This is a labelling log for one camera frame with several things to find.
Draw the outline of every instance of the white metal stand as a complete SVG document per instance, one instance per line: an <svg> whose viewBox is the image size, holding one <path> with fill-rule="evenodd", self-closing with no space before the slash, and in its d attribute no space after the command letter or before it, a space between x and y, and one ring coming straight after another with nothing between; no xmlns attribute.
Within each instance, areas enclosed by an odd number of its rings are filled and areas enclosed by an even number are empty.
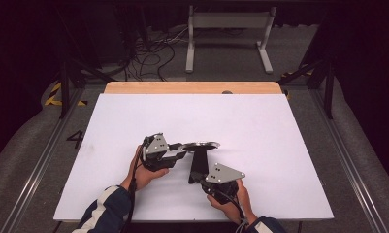
<svg viewBox="0 0 389 233"><path fill-rule="evenodd" d="M188 51L185 72L194 71L194 28L263 28L264 37L257 42L261 60L268 74L273 73L273 67L266 52L270 30L276 15L276 7L264 13L194 13L190 6L188 17Z"/></svg>

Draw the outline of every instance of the person's left hand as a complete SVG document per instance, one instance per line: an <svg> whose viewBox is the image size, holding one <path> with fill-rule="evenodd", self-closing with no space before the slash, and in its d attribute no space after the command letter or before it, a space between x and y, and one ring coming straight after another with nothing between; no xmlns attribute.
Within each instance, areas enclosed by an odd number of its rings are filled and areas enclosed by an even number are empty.
<svg viewBox="0 0 389 233"><path fill-rule="evenodd" d="M134 163L135 163L136 159L138 160L137 170L136 170L137 190L140 190L143 187L147 186L152 180L154 180L156 178L163 177L164 175L169 173L169 169L168 168L164 168L164 169L158 170L156 172L151 172L148 169L146 169L143 166L142 161L138 157L139 156L138 153L139 153L140 147L141 147L141 145L139 145L137 147L136 154L134 155L134 158L133 158L133 160L130 163L130 168L128 170L128 175L124 179L124 181L121 183L121 186L123 186L127 190L128 190L128 188L130 186L131 180L133 179Z"/></svg>

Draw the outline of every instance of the person's right hand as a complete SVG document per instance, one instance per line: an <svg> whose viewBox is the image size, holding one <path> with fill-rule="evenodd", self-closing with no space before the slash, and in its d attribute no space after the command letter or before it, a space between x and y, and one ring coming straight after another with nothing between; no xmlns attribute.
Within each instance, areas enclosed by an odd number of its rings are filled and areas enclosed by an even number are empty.
<svg viewBox="0 0 389 233"><path fill-rule="evenodd" d="M248 190L243 185L243 181L241 179L237 180L237 185L239 187L239 191L237 192L237 197L239 198L239 203L243 207L243 213L245 217L247 218L247 221L250 224L254 222L257 219L257 216L252 212L251 209L251 201L249 199ZM218 201L215 200L211 195L207 195L207 199L209 199L211 205L214 208L217 208L218 210L224 212L224 214L233 222L236 224L241 223L240 213L237 207L231 203L228 202L224 205L221 205L218 203Z"/></svg>

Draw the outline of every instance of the navy blue sleeve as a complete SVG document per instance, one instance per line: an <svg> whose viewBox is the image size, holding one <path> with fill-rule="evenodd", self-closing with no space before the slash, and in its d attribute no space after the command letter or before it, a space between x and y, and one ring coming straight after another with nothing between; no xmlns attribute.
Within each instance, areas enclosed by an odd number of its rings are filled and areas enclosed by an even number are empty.
<svg viewBox="0 0 389 233"><path fill-rule="evenodd" d="M282 228L281 224L272 217L264 217L260 216L256 219L248 228L246 229L246 233L266 233L267 228L273 233L286 233L284 228Z"/></svg>
<svg viewBox="0 0 389 233"><path fill-rule="evenodd" d="M117 233L131 209L130 194L122 186L111 186L85 211L73 233Z"/></svg>

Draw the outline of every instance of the floor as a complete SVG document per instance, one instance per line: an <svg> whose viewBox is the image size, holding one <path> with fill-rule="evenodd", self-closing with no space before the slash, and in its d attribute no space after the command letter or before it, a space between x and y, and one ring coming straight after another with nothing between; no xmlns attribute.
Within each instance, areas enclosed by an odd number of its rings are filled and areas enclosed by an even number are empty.
<svg viewBox="0 0 389 233"><path fill-rule="evenodd" d="M173 36L184 29L176 27ZM295 71L317 27L273 28L267 45L274 73L267 75L255 41L256 30L202 30L195 34L194 72L186 74L187 37L181 33L169 46L145 53L113 77L119 81L277 81ZM157 32L150 33L157 38ZM102 70L118 68L107 64ZM335 215L334 219L304 221L302 232L389 232L389 178L354 114L344 101L335 79L333 119L322 110L324 84L308 90L300 77L283 86L318 177ZM55 83L45 91L49 99ZM76 159L76 141L67 139L86 132L98 95L105 84L87 78L84 89L71 88L74 106L60 119L61 107L44 109L27 121L0 155L0 232L71 232L75 223L52 219L60 194ZM54 100L60 100L60 94ZM86 101L84 106L77 105ZM282 220L288 232L299 230L298 221ZM135 224L132 232L234 232L231 223Z"/></svg>

